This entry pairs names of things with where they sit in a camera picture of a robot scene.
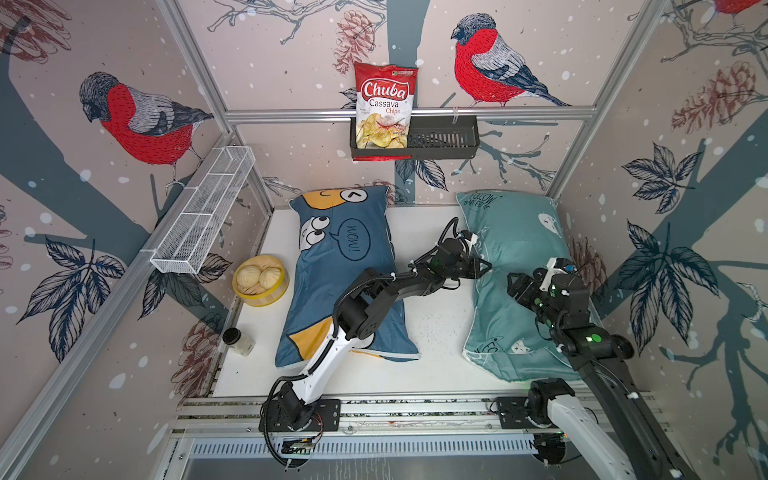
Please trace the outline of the blue cartoon pillow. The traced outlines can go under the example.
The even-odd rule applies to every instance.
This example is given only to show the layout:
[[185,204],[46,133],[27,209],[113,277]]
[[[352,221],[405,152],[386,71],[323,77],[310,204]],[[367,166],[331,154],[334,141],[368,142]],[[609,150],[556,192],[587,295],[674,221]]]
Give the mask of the blue cartoon pillow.
[[300,223],[299,255],[276,367],[311,359],[333,326],[334,303],[365,269],[395,271],[388,192],[376,185],[316,190],[291,200]]

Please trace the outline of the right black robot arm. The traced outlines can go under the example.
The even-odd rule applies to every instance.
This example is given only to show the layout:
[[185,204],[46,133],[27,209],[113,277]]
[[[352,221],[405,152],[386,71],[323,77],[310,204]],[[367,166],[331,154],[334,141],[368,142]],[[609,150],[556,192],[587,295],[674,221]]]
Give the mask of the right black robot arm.
[[526,405],[532,423],[556,426],[601,479],[696,478],[636,388],[626,365],[631,343],[592,322],[589,290],[570,260],[552,258],[532,274],[508,274],[507,293],[548,328],[613,431],[606,433],[560,378],[532,382]]

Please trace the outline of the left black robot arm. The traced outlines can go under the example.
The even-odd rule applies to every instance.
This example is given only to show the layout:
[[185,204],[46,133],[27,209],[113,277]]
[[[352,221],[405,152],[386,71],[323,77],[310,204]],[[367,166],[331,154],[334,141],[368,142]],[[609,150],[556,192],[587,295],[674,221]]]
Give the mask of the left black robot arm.
[[277,425],[293,431],[306,428],[342,361],[375,334],[397,302],[431,295],[448,280],[477,280],[490,272],[492,264],[472,252],[475,239],[466,230],[443,239],[410,262],[406,271],[364,270],[335,302],[332,326],[301,373],[280,377],[271,387],[260,412],[262,433],[268,435]]

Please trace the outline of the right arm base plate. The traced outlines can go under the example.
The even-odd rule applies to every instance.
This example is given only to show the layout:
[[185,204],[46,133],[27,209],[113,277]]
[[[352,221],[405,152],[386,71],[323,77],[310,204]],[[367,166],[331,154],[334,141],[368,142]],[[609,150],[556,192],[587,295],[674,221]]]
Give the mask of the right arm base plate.
[[497,397],[491,411],[499,418],[503,430],[538,429],[530,420],[527,402],[528,398],[523,396]]

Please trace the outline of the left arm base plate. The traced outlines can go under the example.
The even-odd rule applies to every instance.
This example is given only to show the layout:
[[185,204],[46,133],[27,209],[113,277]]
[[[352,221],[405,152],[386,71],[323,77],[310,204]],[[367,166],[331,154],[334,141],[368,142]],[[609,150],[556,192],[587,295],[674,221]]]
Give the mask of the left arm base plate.
[[336,432],[340,410],[337,399],[320,399],[299,410],[286,409],[282,402],[271,399],[261,407],[258,431],[263,433],[267,427],[270,434]]

